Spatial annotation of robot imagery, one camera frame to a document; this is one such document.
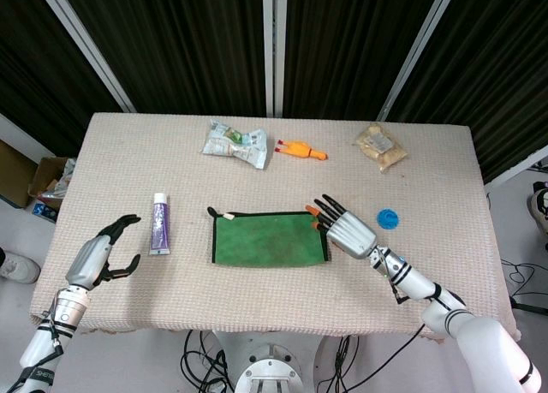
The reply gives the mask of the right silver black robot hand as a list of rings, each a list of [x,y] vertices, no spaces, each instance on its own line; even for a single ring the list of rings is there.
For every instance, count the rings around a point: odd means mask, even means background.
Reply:
[[[315,217],[313,227],[355,259],[368,258],[378,245],[376,234],[354,213],[348,211],[331,196],[314,199],[305,210]]]

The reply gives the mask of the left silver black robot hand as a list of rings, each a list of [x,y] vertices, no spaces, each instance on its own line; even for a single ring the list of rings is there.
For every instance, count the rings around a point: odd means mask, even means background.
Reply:
[[[132,258],[128,267],[115,270],[110,269],[109,257],[112,247],[123,231],[140,220],[141,218],[136,214],[124,215],[87,241],[68,270],[66,275],[68,284],[91,291],[102,282],[125,278],[133,274],[140,262],[139,254]]]

